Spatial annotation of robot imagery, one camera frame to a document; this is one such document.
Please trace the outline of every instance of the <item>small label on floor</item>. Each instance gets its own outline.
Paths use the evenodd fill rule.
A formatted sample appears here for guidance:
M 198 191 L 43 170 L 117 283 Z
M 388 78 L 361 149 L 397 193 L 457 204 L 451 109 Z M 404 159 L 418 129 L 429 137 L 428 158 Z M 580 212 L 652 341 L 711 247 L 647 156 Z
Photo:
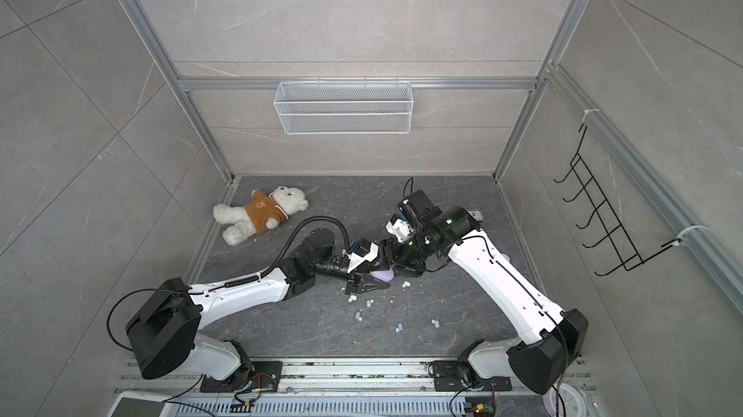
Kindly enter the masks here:
M 472 216 L 477 221 L 483 221 L 484 217 L 482 216 L 482 212 L 479 209 L 467 209 L 469 212 L 469 215 Z

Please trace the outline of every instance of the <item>teddy bear head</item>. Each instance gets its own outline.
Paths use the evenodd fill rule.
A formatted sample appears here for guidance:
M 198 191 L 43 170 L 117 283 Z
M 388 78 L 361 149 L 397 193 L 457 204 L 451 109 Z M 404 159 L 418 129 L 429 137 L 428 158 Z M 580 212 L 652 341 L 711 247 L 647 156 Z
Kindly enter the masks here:
M 310 205 L 305 198 L 305 193 L 299 188 L 278 187 L 270 195 L 289 216 L 307 209 Z

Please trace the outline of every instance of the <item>teddy bear leg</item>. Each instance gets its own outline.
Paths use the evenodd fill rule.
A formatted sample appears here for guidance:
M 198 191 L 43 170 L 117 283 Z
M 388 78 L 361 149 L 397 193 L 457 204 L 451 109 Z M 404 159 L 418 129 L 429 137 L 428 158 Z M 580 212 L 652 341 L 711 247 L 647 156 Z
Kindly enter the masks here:
M 239 221 L 222 233 L 222 237 L 230 246 L 237 246 L 253 235 L 255 235 L 255 226 L 250 220 Z
M 242 206 L 231 208 L 226 204 L 214 206 L 214 219 L 218 224 L 236 224 L 248 219 L 247 212 Z

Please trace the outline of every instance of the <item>vent grille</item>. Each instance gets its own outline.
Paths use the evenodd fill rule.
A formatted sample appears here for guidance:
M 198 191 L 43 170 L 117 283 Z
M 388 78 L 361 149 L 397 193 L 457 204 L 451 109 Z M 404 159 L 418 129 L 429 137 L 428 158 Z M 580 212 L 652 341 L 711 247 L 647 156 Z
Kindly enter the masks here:
M 385 397 L 327 397 L 327 398 L 274 398 L 261 397 L 252 410 L 241 407 L 231 410 L 230 398 L 184 399 L 185 402 L 209 410 L 220 417 L 223 415 L 254 415 L 255 417 L 288 417 L 303 415 L 307 417 L 351 416 L 351 415 L 385 415 L 389 417 L 404 415 L 451 415 L 449 412 L 450 397 L 438 396 L 385 396 Z M 456 415 L 464 414 L 464 398 L 457 397 L 452 403 Z M 203 416 L 188 406 L 180 406 L 179 417 Z

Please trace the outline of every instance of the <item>metal rail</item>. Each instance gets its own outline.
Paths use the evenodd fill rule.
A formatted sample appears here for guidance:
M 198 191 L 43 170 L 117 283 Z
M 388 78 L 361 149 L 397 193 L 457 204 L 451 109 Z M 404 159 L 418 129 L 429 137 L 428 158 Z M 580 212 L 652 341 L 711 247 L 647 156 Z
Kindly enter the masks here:
M 142 10 L 139 0 L 119 0 L 119 3 L 121 3 L 121 7 L 123 7 L 126 16 L 129 18 L 129 21 L 132 22 L 132 26 L 134 26 L 135 31 L 142 39 L 142 42 L 144 43 L 145 48 L 147 48 L 149 55 L 154 60 L 155 65 L 160 69 L 163 78 L 173 92 L 178 104 L 181 105 L 183 112 L 186 114 L 186 117 L 188 117 L 191 125 L 193 125 L 194 130 L 196 130 L 196 133 L 199 135 L 201 142 L 207 149 L 214 164 L 217 165 L 222 178 L 229 182 L 233 177 L 233 173 L 229 170 L 228 162 L 220 151 L 219 146 L 217 146 L 211 130 L 209 130 L 209 126 L 204 122 L 204 119 L 201 118 L 196 105 L 188 94 L 178 86 L 178 75 L 175 71 L 175 66 L 165 51 L 163 43 L 154 32 L 153 26 L 147 19 L 147 15 Z
M 639 152 L 617 130 L 614 124 L 598 109 L 598 106 L 559 65 L 547 64 L 545 71 L 549 81 L 560 93 L 585 115 L 585 124 L 619 164 L 637 191 L 645 198 L 659 217 L 674 234 L 693 225 L 700 225 L 697 216 L 655 172 Z M 715 236 L 705 228 L 689 230 L 681 244 L 710 277 L 712 283 L 743 316 L 743 268 L 728 253 Z
M 286 82 L 408 82 L 415 89 L 534 89 L 534 77 L 235 77 L 235 78 L 181 78 L 178 85 L 182 90 L 221 90 L 221 89 L 266 89 L 276 90 L 279 83 Z
M 539 75 L 537 76 L 539 84 L 536 86 L 535 92 L 531 93 L 531 95 L 526 99 L 524 107 L 519 113 L 519 118 L 516 119 L 514 127 L 511 129 L 511 133 L 506 141 L 505 147 L 503 148 L 496 169 L 493 171 L 493 177 L 495 177 L 496 180 L 500 181 L 503 179 L 508 164 L 514 157 L 516 148 L 519 146 L 521 138 L 524 136 L 526 127 L 529 124 L 531 117 L 534 115 L 536 105 L 539 103 L 539 98 L 542 96 L 544 90 L 545 83 L 543 81 L 546 65 L 556 63 L 560 60 L 562 53 L 565 52 L 565 48 L 568 46 L 568 42 L 570 41 L 575 28 L 578 26 L 578 22 L 585 11 L 585 7 L 589 4 L 589 1 L 590 0 L 570 0 L 568 3 L 568 8 L 562 16 L 562 21 L 557 27 L 557 32 L 555 32 L 550 48 L 547 51 L 547 56 L 542 62 L 542 67 L 539 68 Z

